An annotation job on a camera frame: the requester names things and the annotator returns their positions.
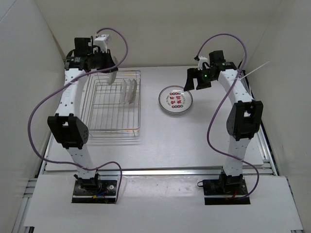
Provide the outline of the green rim dotted plate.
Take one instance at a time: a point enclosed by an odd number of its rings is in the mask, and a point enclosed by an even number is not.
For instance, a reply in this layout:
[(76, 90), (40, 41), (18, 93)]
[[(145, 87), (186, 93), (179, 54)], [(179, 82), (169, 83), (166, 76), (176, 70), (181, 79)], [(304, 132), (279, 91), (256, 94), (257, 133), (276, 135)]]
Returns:
[(189, 91), (184, 91), (183, 87), (170, 85), (159, 93), (158, 102), (164, 112), (181, 115), (190, 110), (193, 97)]

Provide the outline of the clear glass plate front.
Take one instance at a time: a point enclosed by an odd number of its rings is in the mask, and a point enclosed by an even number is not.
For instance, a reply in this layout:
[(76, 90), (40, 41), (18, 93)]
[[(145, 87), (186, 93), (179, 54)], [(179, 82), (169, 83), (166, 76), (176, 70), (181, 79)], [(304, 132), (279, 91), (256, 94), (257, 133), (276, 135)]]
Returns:
[[(115, 56), (113, 56), (112, 59), (113, 59), (115, 64), (119, 63)], [(112, 73), (109, 73), (107, 76), (107, 84), (112, 85), (116, 79), (116, 76), (117, 76), (117, 71), (113, 71)]]

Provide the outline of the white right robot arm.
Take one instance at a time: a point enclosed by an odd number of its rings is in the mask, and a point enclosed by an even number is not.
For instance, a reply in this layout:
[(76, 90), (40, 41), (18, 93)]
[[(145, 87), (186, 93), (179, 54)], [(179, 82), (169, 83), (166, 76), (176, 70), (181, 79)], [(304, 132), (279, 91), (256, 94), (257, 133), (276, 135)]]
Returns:
[(211, 52), (208, 58), (196, 56), (195, 60), (198, 61), (198, 66), (187, 70), (184, 91), (209, 88), (212, 81), (218, 81), (232, 105), (226, 121), (230, 140), (223, 173), (227, 177), (218, 182), (219, 190), (229, 194), (236, 188), (235, 181), (230, 177), (242, 174), (247, 146), (259, 130), (263, 103), (254, 100), (248, 93), (241, 81), (239, 70), (233, 62), (224, 59), (223, 51)]

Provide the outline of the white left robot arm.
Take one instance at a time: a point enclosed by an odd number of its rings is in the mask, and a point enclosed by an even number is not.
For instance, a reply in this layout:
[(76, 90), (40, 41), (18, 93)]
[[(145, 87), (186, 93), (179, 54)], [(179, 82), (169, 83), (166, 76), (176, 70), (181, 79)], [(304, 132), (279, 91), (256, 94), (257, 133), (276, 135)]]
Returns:
[(60, 104), (53, 116), (48, 117), (48, 126), (55, 140), (70, 154), (77, 164), (77, 181), (85, 184), (91, 194), (101, 191), (102, 182), (98, 180), (97, 171), (93, 170), (93, 162), (86, 143), (89, 130), (80, 120), (80, 103), (87, 73), (101, 70), (108, 75), (107, 84), (111, 85), (116, 78), (117, 59), (107, 48), (107, 34), (95, 38), (75, 38), (75, 48), (70, 51), (65, 62), (65, 83)]

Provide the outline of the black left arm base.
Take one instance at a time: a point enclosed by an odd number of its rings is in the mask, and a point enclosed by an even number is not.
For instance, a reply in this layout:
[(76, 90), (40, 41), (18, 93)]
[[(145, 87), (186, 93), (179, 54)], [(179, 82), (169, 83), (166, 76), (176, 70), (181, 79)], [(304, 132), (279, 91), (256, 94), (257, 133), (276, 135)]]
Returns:
[(75, 181), (72, 203), (114, 204), (117, 197), (117, 180), (98, 180), (98, 187), (84, 188)]

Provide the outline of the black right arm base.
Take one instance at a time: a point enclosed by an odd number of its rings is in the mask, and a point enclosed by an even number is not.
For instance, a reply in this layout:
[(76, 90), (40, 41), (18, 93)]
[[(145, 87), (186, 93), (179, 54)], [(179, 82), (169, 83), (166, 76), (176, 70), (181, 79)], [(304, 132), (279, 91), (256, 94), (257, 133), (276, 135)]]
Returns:
[(221, 173), (218, 179), (205, 179), (197, 183), (203, 188), (205, 205), (251, 204), (243, 175), (227, 176)]

